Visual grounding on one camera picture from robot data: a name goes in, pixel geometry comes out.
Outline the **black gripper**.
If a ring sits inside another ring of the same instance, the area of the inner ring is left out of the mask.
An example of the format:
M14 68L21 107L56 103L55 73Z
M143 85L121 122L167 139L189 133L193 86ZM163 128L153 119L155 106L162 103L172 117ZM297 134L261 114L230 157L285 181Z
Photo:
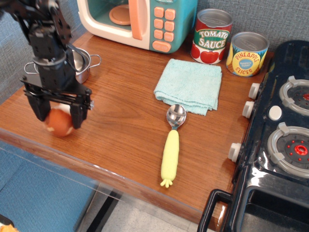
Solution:
M70 105L70 114L73 127L81 127L87 110L94 107L90 99L92 91L84 85L94 67L91 63L92 57L74 57L74 67L68 60L49 66L33 61L24 66L25 73L20 80L29 92L26 96L38 120L46 120L51 110L50 101L70 105L80 100L81 104Z

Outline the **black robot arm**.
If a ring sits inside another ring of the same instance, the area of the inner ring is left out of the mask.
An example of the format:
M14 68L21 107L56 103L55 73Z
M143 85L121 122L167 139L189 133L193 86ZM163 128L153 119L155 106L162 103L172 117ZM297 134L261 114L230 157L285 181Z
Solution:
M73 127L78 129L93 108L92 91L76 78L86 71L91 56L70 43L71 27L57 0L2 0L0 12L17 21L32 47L37 73L21 77L28 102L40 121L45 121L51 102L70 107Z

